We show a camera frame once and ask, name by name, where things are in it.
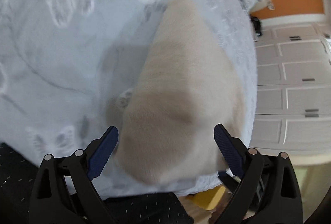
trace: black bag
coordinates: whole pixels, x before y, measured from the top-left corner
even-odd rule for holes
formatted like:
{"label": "black bag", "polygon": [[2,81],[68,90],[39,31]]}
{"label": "black bag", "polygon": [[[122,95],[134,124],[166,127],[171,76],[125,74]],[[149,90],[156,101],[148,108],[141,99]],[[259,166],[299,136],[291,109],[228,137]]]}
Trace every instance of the black bag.
{"label": "black bag", "polygon": [[260,19],[258,17],[254,17],[254,16],[250,16],[251,17],[251,21],[254,25],[254,29],[255,29],[255,33],[258,35],[258,36],[263,36],[263,33],[262,33],[262,23],[260,21]]}

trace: blue gripper pad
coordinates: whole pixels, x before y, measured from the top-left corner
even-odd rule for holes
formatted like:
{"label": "blue gripper pad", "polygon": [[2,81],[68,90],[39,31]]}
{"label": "blue gripper pad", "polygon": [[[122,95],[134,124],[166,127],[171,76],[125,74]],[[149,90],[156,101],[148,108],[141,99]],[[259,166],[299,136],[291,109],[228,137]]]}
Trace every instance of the blue gripper pad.
{"label": "blue gripper pad", "polygon": [[214,128],[215,142],[229,165],[231,172],[235,176],[242,178],[244,176],[243,159],[225,132],[226,130],[223,130],[220,124],[217,125]]}
{"label": "blue gripper pad", "polygon": [[113,127],[88,162],[87,177],[89,180],[92,181],[101,174],[118,140],[119,132],[116,127]]}

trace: puppy paw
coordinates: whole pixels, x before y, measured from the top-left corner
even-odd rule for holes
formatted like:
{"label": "puppy paw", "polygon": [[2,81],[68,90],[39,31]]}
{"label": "puppy paw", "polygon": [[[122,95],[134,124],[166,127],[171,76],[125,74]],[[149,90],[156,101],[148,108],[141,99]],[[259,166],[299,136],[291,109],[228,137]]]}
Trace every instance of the puppy paw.
{"label": "puppy paw", "polygon": [[46,0],[52,20],[58,28],[69,26],[74,12],[75,0]]}
{"label": "puppy paw", "polygon": [[121,110],[124,110],[130,102],[132,92],[133,92],[133,88],[130,88],[127,89],[125,92],[121,93],[116,99],[116,103],[115,103],[116,107],[118,107]]}
{"label": "puppy paw", "polygon": [[27,127],[26,132],[28,133],[30,146],[34,149],[34,152],[36,153],[38,158],[42,160],[42,158],[46,154],[50,153],[42,135],[37,130],[31,127]]}
{"label": "puppy paw", "polygon": [[94,11],[94,0],[75,0],[74,6],[84,16],[89,16]]}
{"label": "puppy paw", "polygon": [[70,156],[79,148],[75,127],[72,125],[64,127],[55,137],[54,145],[55,156]]}

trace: bed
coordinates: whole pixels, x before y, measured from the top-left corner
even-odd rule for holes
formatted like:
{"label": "bed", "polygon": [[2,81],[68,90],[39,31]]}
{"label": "bed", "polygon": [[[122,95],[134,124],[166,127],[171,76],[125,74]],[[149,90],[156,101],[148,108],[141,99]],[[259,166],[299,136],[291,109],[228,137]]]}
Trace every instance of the bed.
{"label": "bed", "polygon": [[[0,0],[0,141],[39,165],[120,129],[120,96],[134,87],[168,0]],[[257,68],[248,12],[257,0],[194,0],[243,84],[241,139],[249,145]],[[110,158],[93,181],[102,199],[153,192],[187,195],[217,174],[145,186]]]}

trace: white cabinet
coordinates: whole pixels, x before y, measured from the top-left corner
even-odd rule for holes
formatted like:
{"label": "white cabinet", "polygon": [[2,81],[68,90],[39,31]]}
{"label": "white cabinet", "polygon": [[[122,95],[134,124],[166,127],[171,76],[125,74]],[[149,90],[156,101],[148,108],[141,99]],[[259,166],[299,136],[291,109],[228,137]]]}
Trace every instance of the white cabinet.
{"label": "white cabinet", "polygon": [[280,25],[255,44],[258,98],[250,146],[331,153],[331,35],[327,24]]}
{"label": "white cabinet", "polygon": [[274,27],[276,38],[303,37],[317,35],[313,25],[296,25],[296,26],[278,26]]}
{"label": "white cabinet", "polygon": [[331,84],[259,86],[256,114],[331,114]]}
{"label": "white cabinet", "polygon": [[258,85],[331,82],[325,40],[301,40],[256,46]]}
{"label": "white cabinet", "polygon": [[281,151],[331,149],[331,115],[256,115],[251,147]]}

